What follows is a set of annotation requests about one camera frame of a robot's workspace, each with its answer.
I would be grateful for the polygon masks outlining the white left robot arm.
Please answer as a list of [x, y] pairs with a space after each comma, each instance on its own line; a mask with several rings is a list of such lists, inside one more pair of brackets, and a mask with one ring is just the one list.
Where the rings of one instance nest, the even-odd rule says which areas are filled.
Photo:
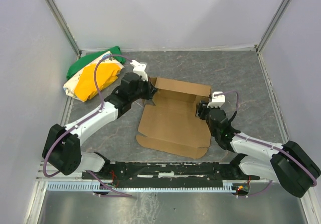
[[113, 92], [103, 99], [100, 106], [82, 118], [61, 126], [53, 125], [48, 133], [42, 152], [44, 158], [43, 173], [47, 173], [47, 164], [51, 164], [58, 173], [70, 175], [73, 172], [100, 172], [110, 161], [103, 155], [81, 151], [81, 146], [103, 126], [117, 120], [131, 109], [132, 103], [138, 99], [150, 100], [157, 89], [151, 78], [143, 80], [136, 73], [127, 73]]

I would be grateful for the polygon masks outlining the brown cardboard box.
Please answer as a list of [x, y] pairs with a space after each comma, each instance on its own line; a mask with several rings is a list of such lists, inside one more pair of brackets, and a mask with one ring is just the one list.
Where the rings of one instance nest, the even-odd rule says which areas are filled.
[[145, 147], [193, 159], [203, 157], [211, 142], [204, 120], [196, 117], [196, 105], [207, 100], [211, 87], [166, 78], [152, 78], [157, 92], [146, 104], [136, 140]]

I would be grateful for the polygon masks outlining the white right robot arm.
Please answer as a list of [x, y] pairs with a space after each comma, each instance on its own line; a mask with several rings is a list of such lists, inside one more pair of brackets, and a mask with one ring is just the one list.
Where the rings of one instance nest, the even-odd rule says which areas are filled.
[[233, 118], [229, 119], [217, 104], [204, 100], [196, 104], [196, 116], [206, 122], [218, 146], [242, 155], [238, 167], [245, 175], [277, 182], [298, 198], [317, 186], [320, 168], [298, 143], [282, 144], [253, 138], [233, 128]]

